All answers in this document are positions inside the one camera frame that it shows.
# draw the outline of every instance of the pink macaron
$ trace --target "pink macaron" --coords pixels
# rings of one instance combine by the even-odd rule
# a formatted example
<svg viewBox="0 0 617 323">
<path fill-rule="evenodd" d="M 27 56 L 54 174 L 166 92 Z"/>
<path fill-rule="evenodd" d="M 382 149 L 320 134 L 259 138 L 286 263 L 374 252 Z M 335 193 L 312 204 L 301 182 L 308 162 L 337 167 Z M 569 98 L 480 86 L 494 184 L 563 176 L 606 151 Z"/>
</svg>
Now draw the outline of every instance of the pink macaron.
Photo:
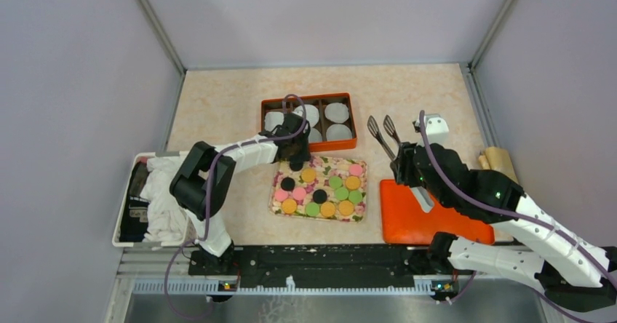
<svg viewBox="0 0 617 323">
<path fill-rule="evenodd" d="M 283 202 L 285 199 L 287 199 L 287 197 L 289 197 L 289 192 L 282 188 L 279 188 L 274 192 L 274 199 L 279 202 Z"/>
<path fill-rule="evenodd" d="M 291 195 L 296 201 L 303 201 L 304 197 L 306 197 L 306 190 L 304 187 L 296 187 L 293 189 Z"/>
<path fill-rule="evenodd" d="M 363 172 L 364 169 L 362 169 L 360 164 L 352 164 L 349 166 L 349 174 L 352 174 L 353 176 L 360 176 Z"/>
</svg>

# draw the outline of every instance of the white basket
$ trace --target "white basket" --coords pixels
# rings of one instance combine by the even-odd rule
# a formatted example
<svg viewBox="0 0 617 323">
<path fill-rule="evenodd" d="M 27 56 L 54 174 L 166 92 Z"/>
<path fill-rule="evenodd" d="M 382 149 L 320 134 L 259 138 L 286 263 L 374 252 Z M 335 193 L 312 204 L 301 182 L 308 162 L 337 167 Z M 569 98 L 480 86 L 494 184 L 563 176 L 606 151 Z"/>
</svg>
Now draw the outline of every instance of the white basket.
<svg viewBox="0 0 617 323">
<path fill-rule="evenodd" d="M 127 206 L 127 194 L 129 193 L 129 184 L 131 180 L 131 172 L 133 171 L 133 167 L 137 164 L 137 162 L 142 158 L 154 158 L 154 157 L 170 157 L 170 156 L 186 156 L 188 154 L 187 151 L 176 151 L 176 152 L 144 152 L 139 153 L 133 159 L 133 163 L 129 168 L 129 177 L 127 179 L 127 186 L 124 189 L 124 196 L 122 197 L 122 204 L 120 205 L 120 212 L 118 213 L 118 220 L 116 220 L 116 228 L 114 229 L 114 237 L 111 240 L 111 243 L 115 247 L 119 248 L 132 248 L 132 247 L 179 247 L 182 243 L 188 241 L 189 239 L 195 239 L 197 237 L 197 233 L 195 232 L 195 227 L 189 218 L 186 218 L 186 225 L 184 226 L 184 238 L 182 240 L 176 242 L 121 242 L 120 241 L 120 223 L 122 223 L 122 215 L 124 214 L 124 208 Z"/>
</svg>

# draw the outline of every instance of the orange cutting board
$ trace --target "orange cutting board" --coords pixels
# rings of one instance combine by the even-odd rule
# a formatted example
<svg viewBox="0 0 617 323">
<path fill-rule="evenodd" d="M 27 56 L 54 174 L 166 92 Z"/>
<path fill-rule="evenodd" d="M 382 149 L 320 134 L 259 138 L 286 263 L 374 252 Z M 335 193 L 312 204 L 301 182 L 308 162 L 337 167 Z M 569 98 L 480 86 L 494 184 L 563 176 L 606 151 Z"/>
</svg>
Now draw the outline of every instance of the orange cutting board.
<svg viewBox="0 0 617 323">
<path fill-rule="evenodd" d="M 407 186 L 394 180 L 379 184 L 381 199 L 381 226 L 383 240 L 392 244 L 429 245 L 436 232 L 448 232 L 472 241 L 492 244 L 493 228 L 457 213 L 454 208 L 444 208 L 433 196 L 435 206 L 424 212 Z"/>
</svg>

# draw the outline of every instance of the white paper cup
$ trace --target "white paper cup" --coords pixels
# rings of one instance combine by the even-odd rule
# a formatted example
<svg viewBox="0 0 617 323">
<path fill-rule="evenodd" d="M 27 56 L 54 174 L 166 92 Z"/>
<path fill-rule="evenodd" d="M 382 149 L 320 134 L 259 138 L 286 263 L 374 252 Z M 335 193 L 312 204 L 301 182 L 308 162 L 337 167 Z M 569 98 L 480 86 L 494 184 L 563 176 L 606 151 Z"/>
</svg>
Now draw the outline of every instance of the white paper cup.
<svg viewBox="0 0 617 323">
<path fill-rule="evenodd" d="M 263 120 L 263 128 L 271 132 L 277 125 L 283 124 L 284 115 L 281 112 L 270 111 Z"/>
<path fill-rule="evenodd" d="M 331 103 L 326 106 L 324 114 L 334 123 L 345 123 L 349 119 L 349 108 L 342 103 Z"/>
<path fill-rule="evenodd" d="M 319 109 L 313 105 L 304 105 L 304 107 L 306 108 L 306 120 L 311 127 L 316 126 L 319 123 Z M 302 116 L 302 106 L 298 106 L 293 113 Z"/>
<path fill-rule="evenodd" d="M 315 128 L 311 128 L 311 131 L 308 133 L 308 143 L 321 143 L 323 140 L 322 133 Z"/>
<path fill-rule="evenodd" d="M 326 138 L 328 141 L 350 140 L 353 138 L 351 129 L 346 125 L 332 124 L 326 130 Z"/>
</svg>

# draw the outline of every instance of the metal floor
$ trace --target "metal floor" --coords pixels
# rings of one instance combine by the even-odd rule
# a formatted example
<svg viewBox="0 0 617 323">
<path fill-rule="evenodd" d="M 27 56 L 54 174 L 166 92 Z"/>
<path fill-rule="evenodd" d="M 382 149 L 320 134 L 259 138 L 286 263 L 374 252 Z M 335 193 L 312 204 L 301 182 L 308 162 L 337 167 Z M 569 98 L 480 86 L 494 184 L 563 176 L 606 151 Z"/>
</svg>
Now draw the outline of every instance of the metal floor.
<svg viewBox="0 0 617 323">
<path fill-rule="evenodd" d="M 185 314 L 206 310 L 200 295 L 173 295 L 172 300 Z M 163 295 L 133 294 L 125 322 L 191 321 L 175 316 Z M 452 306 L 436 305 L 425 296 L 236 295 L 215 304 L 208 318 L 193 322 L 533 323 L 545 318 L 539 299 L 527 287 L 502 279 L 477 279 Z"/>
</svg>

